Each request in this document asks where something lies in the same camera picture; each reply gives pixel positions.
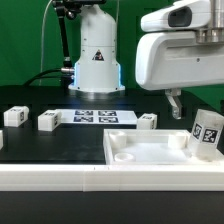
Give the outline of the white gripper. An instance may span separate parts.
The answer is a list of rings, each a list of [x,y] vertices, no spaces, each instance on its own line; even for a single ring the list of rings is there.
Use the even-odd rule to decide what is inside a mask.
[[[198,44],[193,31],[145,34],[139,41],[136,82],[147,90],[162,90],[174,119],[182,118],[180,89],[224,83],[224,44]]]

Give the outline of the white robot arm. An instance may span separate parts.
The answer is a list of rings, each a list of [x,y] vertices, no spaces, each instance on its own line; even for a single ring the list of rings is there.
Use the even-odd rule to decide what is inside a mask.
[[[173,117],[185,87],[224,83],[224,0],[178,0],[141,18],[135,79],[146,90],[163,90]],[[116,61],[116,23],[98,5],[81,13],[81,55],[70,89],[93,98],[122,91]]]

